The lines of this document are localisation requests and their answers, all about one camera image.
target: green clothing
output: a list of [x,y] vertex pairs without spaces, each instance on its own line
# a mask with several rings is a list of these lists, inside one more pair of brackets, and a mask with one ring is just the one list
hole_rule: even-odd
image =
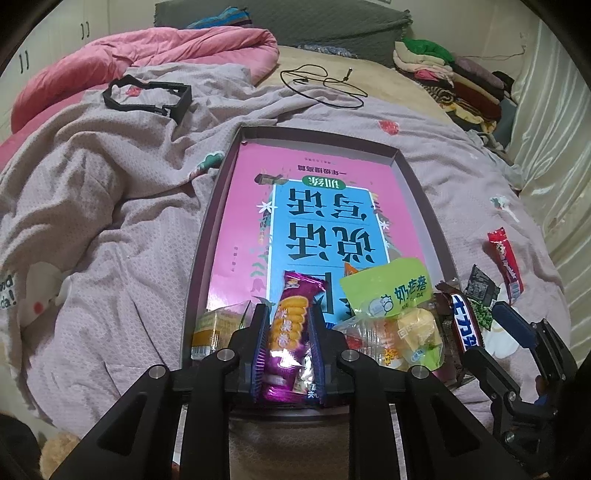
[[431,55],[439,59],[443,59],[445,63],[453,62],[453,56],[441,45],[436,44],[430,40],[413,40],[412,38],[404,37],[402,39],[407,48],[417,55]]

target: red candy wrapper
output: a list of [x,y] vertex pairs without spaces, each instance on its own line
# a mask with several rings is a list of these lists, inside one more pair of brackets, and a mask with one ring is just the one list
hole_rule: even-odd
[[523,293],[523,282],[521,281],[517,260],[515,259],[515,254],[513,253],[505,229],[501,227],[494,232],[490,232],[488,234],[488,241],[496,248],[501,263],[501,272],[507,285],[509,303],[512,304]]

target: black cable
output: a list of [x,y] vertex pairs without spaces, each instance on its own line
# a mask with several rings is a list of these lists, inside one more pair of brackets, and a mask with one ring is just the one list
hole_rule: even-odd
[[[307,72],[306,70],[304,70],[306,67],[318,68],[318,69],[322,70],[322,74],[314,73],[314,72]],[[302,65],[301,67],[298,67],[293,70],[282,70],[282,71],[280,71],[279,76],[280,76],[283,84],[286,87],[288,87],[289,90],[297,93],[298,95],[309,98],[310,100],[315,100],[318,103],[322,103],[323,105],[331,106],[333,108],[344,108],[344,109],[356,110],[358,108],[363,107],[363,105],[365,103],[363,102],[362,98],[367,98],[369,95],[366,92],[364,92],[361,88],[356,87],[355,85],[351,85],[350,83],[347,82],[349,80],[349,77],[351,76],[352,72],[353,72],[353,69],[349,69],[349,71],[347,72],[347,75],[345,75],[342,80],[337,80],[332,77],[329,77],[329,73],[326,71],[326,69],[324,67],[321,67],[320,65],[314,65],[313,63],[307,63],[307,64]],[[338,105],[336,103],[325,102],[324,100],[318,100],[317,98],[306,95],[305,93],[299,92],[298,90],[293,88],[291,85],[289,85],[289,82],[285,81],[284,75],[294,76],[295,79],[292,81],[296,85],[309,85],[310,82],[322,83],[322,85],[324,87],[327,87],[327,88],[335,90],[339,93],[343,93],[345,95],[348,95],[349,97],[358,101],[359,104],[358,105]],[[347,92],[345,90],[341,90],[341,89],[336,88],[334,85],[347,86],[349,88],[357,90],[358,93]]]

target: pile of clothes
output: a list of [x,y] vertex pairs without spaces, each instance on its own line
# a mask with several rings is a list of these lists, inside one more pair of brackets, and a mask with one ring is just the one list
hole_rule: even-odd
[[465,131],[494,132],[501,145],[508,145],[516,110],[511,77],[429,40],[403,38],[393,56],[396,69],[422,85],[455,124]]

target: pink book cover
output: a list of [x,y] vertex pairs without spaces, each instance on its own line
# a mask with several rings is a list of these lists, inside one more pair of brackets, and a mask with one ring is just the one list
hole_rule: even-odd
[[277,303],[286,270],[326,280],[327,326],[351,317],[345,264],[424,262],[391,166],[269,147],[240,146],[220,226],[207,309]]

